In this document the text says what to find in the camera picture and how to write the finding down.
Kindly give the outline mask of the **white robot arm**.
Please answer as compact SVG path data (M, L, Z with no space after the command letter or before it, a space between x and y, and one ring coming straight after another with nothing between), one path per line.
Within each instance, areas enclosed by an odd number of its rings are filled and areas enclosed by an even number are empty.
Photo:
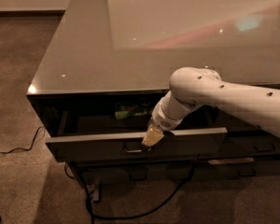
M280 138L280 90L225 82L214 70L184 67L171 75L169 91L155 105L142 145L155 146L165 131L203 105Z

